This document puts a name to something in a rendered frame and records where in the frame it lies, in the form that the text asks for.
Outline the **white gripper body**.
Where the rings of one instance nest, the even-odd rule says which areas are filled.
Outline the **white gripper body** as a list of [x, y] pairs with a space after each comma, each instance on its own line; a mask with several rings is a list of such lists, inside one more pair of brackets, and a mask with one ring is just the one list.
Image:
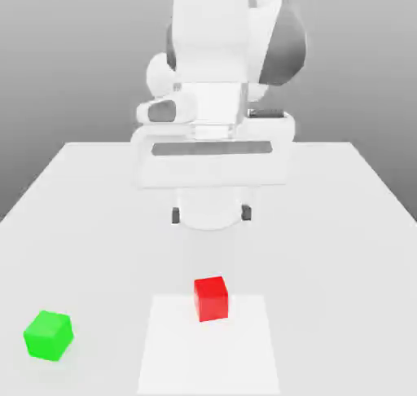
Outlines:
[[190, 124], [134, 132], [134, 179], [141, 188], [284, 184], [296, 132], [292, 116], [249, 118], [229, 139], [194, 139]]

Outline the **small red cube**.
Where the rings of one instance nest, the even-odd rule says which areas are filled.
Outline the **small red cube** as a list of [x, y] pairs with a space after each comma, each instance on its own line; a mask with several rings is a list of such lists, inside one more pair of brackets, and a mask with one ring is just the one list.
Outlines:
[[195, 279], [194, 301], [200, 322], [228, 317], [229, 295], [221, 276]]

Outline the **small green cube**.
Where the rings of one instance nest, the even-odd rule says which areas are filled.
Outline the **small green cube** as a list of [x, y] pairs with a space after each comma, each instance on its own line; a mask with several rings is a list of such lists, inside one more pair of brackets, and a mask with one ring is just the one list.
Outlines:
[[41, 310], [24, 330], [24, 342], [31, 357], [58, 362], [74, 338], [68, 315]]

